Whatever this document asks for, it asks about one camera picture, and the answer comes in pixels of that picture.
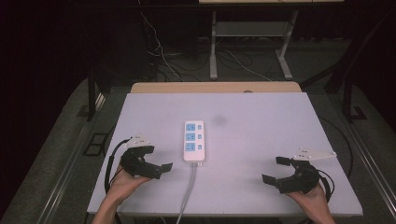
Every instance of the white cable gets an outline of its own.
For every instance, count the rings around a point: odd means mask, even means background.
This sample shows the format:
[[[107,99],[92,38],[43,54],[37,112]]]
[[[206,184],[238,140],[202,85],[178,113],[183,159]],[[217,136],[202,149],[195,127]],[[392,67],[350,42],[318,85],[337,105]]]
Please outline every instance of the white cable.
[[[228,51],[228,50],[225,50],[225,51],[226,51],[227,53],[231,54],[231,56],[233,56],[233,54],[232,54],[230,51]],[[259,76],[259,77],[263,77],[263,78],[267,79],[268,81],[273,81],[273,80],[269,79],[268,77],[265,77],[265,76],[263,76],[263,75],[261,75],[261,74],[258,74],[258,73],[256,73],[256,72],[251,71],[250,69],[246,68],[235,56],[233,56],[233,57],[236,59],[236,61],[237,61],[243,68],[245,68],[245,69],[246,69],[247,71],[249,71],[250,73],[253,73],[253,74],[255,74],[255,75]]]
[[[178,224],[180,222],[181,216],[183,215],[183,212],[184,212],[184,208],[186,208],[186,203],[187,203],[187,200],[189,199],[192,184],[193,184],[194,178],[195,178],[195,167],[196,166],[197,166],[196,162],[192,164],[192,174],[191,174],[190,184],[189,184],[189,187],[187,188],[186,195],[184,195],[183,204],[181,205],[180,214],[178,215],[176,224]]]
[[[155,40],[157,41],[157,44],[158,44],[158,47],[155,50],[157,50],[157,49],[161,50],[161,56],[163,58],[163,61],[166,63],[166,65],[169,67],[169,69],[172,71],[172,73],[175,75],[175,77],[177,77],[180,81],[183,81],[183,79],[176,74],[176,72],[172,69],[172,67],[169,65],[169,63],[165,60],[165,56],[163,55],[163,46],[161,45],[160,40],[158,39],[157,30],[149,23],[148,19],[145,17],[145,15],[143,15],[142,12],[140,12],[140,15],[142,15],[143,20],[145,20],[145,22],[148,24],[148,26],[151,27],[151,29],[154,31]]]

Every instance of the metal frame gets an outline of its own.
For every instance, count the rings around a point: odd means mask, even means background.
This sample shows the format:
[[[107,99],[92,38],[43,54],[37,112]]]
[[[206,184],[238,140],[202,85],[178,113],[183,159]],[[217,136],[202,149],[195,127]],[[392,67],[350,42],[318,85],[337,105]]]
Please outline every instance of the metal frame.
[[[285,53],[291,39],[291,34],[293,32],[297,16],[298,10],[294,10],[291,14],[289,22],[287,22],[285,33],[285,22],[283,21],[217,22],[216,11],[213,11],[210,51],[210,79],[218,79],[216,62],[216,36],[283,36],[283,44],[280,49],[276,50],[276,57],[279,61],[280,67],[282,68],[285,79],[291,80],[292,75],[285,59]]]

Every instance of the wooden edge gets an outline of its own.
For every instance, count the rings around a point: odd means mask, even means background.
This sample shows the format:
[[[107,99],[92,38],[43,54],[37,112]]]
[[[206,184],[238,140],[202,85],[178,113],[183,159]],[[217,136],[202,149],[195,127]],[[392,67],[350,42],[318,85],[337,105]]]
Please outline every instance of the wooden edge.
[[[296,82],[139,82],[131,93],[302,92]]]

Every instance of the power cord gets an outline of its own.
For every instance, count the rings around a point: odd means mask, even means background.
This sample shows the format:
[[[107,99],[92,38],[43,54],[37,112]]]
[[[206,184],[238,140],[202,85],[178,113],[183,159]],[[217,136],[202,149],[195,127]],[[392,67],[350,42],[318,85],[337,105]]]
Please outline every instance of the power cord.
[[[183,203],[182,203],[181,208],[180,208],[180,214],[178,215],[176,224],[178,224],[180,222],[181,217],[183,216],[183,213],[184,213],[184,209],[186,208],[187,200],[189,199],[189,196],[190,196],[190,193],[191,193],[192,184],[193,184],[194,179],[195,179],[195,169],[196,169],[197,166],[198,166],[198,164],[196,162],[194,162],[192,164],[192,173],[191,173],[190,184],[189,184],[189,187],[187,188],[186,194],[184,195]]]
[[[116,155],[117,150],[119,149],[120,146],[124,145],[125,143],[127,143],[129,141],[129,139],[125,139],[122,140],[113,150],[113,152],[111,153],[111,156],[108,158],[108,162],[107,162],[107,168],[106,168],[106,174],[105,174],[105,192],[108,193],[108,190],[110,189],[110,184],[113,181],[114,177],[120,172],[116,172],[113,176],[113,178],[110,179],[110,172],[111,172],[111,167],[113,166],[113,161],[114,161],[114,156]],[[117,221],[117,223],[121,224],[121,220],[119,215],[115,214],[115,219]]]
[[[354,161],[354,159],[353,159],[352,146],[349,144],[349,141],[347,140],[347,136],[346,136],[337,126],[335,126],[333,123],[331,123],[329,120],[327,120],[327,119],[325,119],[325,118],[322,118],[322,117],[318,117],[318,118],[321,119],[321,120],[323,120],[323,121],[325,121],[325,122],[328,123],[329,125],[331,125],[331,126],[332,126],[337,132],[339,132],[339,133],[343,136],[343,138],[345,139],[346,144],[347,144],[347,148],[348,148],[348,151],[349,151],[349,168],[348,168],[348,171],[347,171],[347,173],[346,173],[346,177],[349,179],[350,176],[352,175],[352,169],[353,169],[353,161]]]
[[[268,81],[272,81],[271,79],[269,79],[268,77],[265,77],[265,76],[263,76],[263,75],[261,75],[261,74],[259,74],[259,73],[256,73],[256,72],[254,72],[254,71],[252,71],[252,70],[250,70],[250,69],[248,69],[248,68],[246,68],[230,51],[228,51],[228,50],[225,50],[227,53],[229,53],[229,54],[231,54],[231,56],[233,56],[234,58],[235,58],[235,60],[243,67],[243,68],[245,68],[245,70],[247,70],[248,72],[250,72],[250,73],[252,73],[252,74],[255,74],[255,75],[257,75],[257,76],[259,76],[259,77],[263,77],[263,78],[265,78],[265,79],[267,79]]]

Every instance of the wrist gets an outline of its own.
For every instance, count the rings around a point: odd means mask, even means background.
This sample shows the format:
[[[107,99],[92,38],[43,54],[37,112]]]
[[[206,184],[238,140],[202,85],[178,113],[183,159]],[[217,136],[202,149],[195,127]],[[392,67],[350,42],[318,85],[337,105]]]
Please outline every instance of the wrist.
[[[107,194],[106,197],[103,199],[103,202],[118,207],[120,204],[122,204],[123,200],[119,199],[119,198],[117,198],[117,197],[115,197],[113,195],[108,195]]]

